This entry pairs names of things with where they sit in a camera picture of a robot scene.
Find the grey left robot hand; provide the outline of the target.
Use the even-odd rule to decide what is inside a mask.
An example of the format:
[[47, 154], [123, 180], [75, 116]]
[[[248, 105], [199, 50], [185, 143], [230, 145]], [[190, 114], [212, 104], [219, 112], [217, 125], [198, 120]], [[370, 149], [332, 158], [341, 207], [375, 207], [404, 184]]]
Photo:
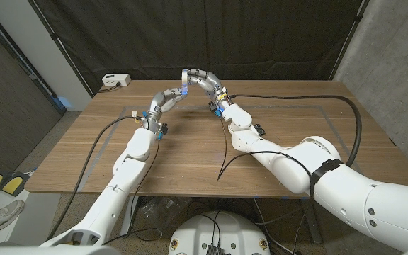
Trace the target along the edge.
[[160, 118], [163, 113], [170, 111], [179, 101], [187, 97], [188, 93], [182, 88], [172, 88], [157, 92], [152, 98], [152, 102], [146, 116], [143, 119], [144, 128], [157, 133], [160, 130]]

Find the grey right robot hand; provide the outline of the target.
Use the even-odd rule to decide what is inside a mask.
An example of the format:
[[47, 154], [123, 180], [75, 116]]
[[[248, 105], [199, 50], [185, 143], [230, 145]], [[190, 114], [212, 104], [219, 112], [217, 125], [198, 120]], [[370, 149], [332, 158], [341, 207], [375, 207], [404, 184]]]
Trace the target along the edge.
[[212, 72], [200, 69], [182, 69], [181, 81], [183, 86], [196, 84], [202, 88], [212, 102], [212, 111], [219, 111], [220, 115], [232, 104], [227, 95], [227, 89]]

